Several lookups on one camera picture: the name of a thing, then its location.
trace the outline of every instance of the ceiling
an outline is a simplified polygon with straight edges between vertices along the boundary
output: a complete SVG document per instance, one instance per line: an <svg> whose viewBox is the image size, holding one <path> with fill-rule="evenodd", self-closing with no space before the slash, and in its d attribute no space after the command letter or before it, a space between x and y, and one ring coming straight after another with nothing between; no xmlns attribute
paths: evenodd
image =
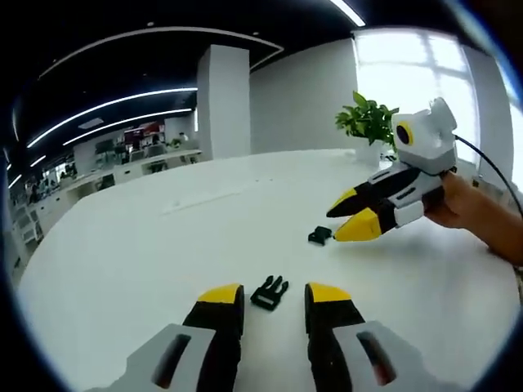
<svg viewBox="0 0 523 392"><path fill-rule="evenodd" d="M346 2L367 27L438 29L471 44L438 0ZM195 87L199 58L210 44L249 49L255 70L308 47L348 38L355 29L329 0L149 0L139 6L130 4L91 0L65 6L49 1L31 4L30 12L23 2L13 5L20 8L11 13L18 17L2 26L2 36L10 38L6 42L10 56L5 61L0 114L2 136L18 172L44 154L64 153L62 144L84 133L78 125L92 118L111 123L165 110L193 109L194 92L125 101L68 122L31 149L25 148L50 127L105 102L147 91ZM171 31L174 26L187 29ZM111 39L119 34L118 39ZM92 47L80 51L89 45ZM80 52L67 58L75 51Z"/></svg>

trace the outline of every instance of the person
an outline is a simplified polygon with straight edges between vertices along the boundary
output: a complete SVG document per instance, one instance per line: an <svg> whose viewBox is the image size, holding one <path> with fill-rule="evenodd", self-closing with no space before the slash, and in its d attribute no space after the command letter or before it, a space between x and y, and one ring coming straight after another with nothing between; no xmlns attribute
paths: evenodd
<svg viewBox="0 0 523 392"><path fill-rule="evenodd" d="M452 172L442 181L444 200L429 207L425 216L438 225L470 231L498 256L523 266L523 219Z"/></svg>

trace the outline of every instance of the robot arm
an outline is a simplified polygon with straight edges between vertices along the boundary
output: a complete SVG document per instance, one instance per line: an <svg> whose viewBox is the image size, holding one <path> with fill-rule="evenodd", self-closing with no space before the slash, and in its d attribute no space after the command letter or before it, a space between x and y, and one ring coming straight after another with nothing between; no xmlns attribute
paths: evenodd
<svg viewBox="0 0 523 392"><path fill-rule="evenodd" d="M348 190L327 217L352 216L334 234L338 241L366 241L423 216L424 202L443 197L439 174L456 163L456 121L443 98L431 110L392 117L398 161Z"/></svg>

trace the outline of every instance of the forearm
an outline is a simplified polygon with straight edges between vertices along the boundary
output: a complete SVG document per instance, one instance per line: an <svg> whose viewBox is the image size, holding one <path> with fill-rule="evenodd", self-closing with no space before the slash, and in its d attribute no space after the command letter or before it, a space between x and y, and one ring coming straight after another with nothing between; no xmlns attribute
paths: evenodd
<svg viewBox="0 0 523 392"><path fill-rule="evenodd" d="M481 196L480 208L465 228L503 259L523 266L523 219Z"/></svg>

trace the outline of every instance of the white table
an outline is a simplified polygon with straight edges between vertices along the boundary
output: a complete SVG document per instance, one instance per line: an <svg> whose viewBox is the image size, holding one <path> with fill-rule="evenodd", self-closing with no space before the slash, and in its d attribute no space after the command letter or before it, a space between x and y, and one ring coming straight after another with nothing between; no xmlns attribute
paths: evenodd
<svg viewBox="0 0 523 392"><path fill-rule="evenodd" d="M306 240L342 221L325 212L371 172L342 150L297 151L180 167L93 194L34 253L21 309L56 370L85 390L120 377L128 355L181 323L199 294L240 282L236 391L313 391L303 288L316 281L349 291L442 381L471 386L519 311L508 263L425 218L368 243ZM269 274L290 282L271 314L248 302Z"/></svg>

